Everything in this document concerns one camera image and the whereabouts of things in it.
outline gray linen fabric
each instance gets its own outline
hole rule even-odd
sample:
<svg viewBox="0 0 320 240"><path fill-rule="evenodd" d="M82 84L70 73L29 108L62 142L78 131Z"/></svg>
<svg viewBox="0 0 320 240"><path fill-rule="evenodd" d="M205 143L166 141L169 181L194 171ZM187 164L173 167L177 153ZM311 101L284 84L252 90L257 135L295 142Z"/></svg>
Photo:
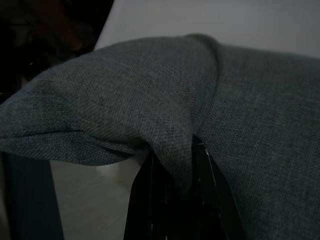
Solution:
<svg viewBox="0 0 320 240"><path fill-rule="evenodd" d="M186 188L192 134L230 183L250 240L320 236L320 60L203 35L112 45L0 106L0 151L106 165L152 147Z"/></svg>

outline gray fabric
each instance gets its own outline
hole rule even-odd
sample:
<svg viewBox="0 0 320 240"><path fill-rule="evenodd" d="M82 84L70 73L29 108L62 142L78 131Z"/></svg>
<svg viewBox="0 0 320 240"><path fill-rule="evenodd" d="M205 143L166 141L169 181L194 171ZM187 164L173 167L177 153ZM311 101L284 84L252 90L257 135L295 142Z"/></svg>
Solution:
<svg viewBox="0 0 320 240"><path fill-rule="evenodd" d="M192 133L250 240L320 236L320 60L193 35L115 44L49 69L0 106L0 150L105 165L151 146L180 188Z"/></svg>

